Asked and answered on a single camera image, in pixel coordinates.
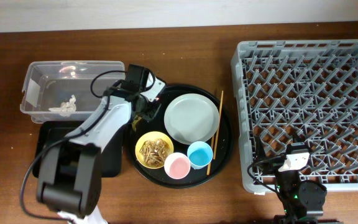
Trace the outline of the white tissue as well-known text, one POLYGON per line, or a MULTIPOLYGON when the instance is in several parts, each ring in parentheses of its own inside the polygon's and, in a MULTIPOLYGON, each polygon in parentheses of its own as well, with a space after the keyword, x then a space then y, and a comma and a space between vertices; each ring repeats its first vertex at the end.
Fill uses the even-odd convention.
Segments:
POLYGON ((69 117, 72 113, 76 111, 76 97, 71 95, 71 98, 67 102, 62 102, 59 107, 49 108, 50 112, 56 112, 60 116, 69 117))

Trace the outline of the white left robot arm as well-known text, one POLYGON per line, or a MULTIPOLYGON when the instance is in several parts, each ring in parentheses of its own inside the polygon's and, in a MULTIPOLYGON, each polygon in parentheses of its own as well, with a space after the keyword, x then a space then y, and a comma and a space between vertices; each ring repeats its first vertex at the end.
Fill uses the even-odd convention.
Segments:
POLYGON ((102 153, 113 137, 135 116, 152 119, 156 97, 166 83, 119 80, 101 96, 96 111, 61 140, 43 149, 36 198, 67 223, 105 223, 98 208, 101 194, 102 153))

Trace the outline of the brown gold coffee wrapper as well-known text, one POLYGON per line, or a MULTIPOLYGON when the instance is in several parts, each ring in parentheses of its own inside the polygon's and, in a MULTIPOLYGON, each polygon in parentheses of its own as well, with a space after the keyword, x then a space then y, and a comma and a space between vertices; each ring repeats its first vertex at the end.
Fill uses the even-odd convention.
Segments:
POLYGON ((133 130, 134 132, 136 132, 137 123, 138 123, 139 121, 141 121, 141 120, 142 120, 142 117, 141 117, 141 116, 135 115, 135 117, 134 117, 134 119, 133 119, 133 121, 132 121, 132 123, 131 123, 132 130, 133 130))

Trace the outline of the yellow bowl with food scraps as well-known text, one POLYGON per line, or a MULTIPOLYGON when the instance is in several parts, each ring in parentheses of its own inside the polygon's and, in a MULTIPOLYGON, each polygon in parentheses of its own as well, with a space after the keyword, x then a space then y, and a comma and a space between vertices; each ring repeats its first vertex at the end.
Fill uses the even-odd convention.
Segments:
POLYGON ((158 131, 142 135, 135 145, 135 157, 148 169, 159 169, 164 166, 167 157, 174 152, 172 140, 158 131))

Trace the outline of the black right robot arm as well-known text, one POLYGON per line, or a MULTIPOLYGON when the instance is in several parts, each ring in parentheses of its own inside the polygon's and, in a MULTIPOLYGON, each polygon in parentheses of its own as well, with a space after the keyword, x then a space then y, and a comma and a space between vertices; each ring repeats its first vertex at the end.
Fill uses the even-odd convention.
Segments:
POLYGON ((255 139, 256 166, 263 174, 275 176, 274 192, 281 201, 284 215, 275 215, 274 223, 318 223, 323 215, 327 188, 313 180, 301 180, 299 171, 306 167, 312 150, 296 134, 281 154, 268 158, 262 140, 255 139))

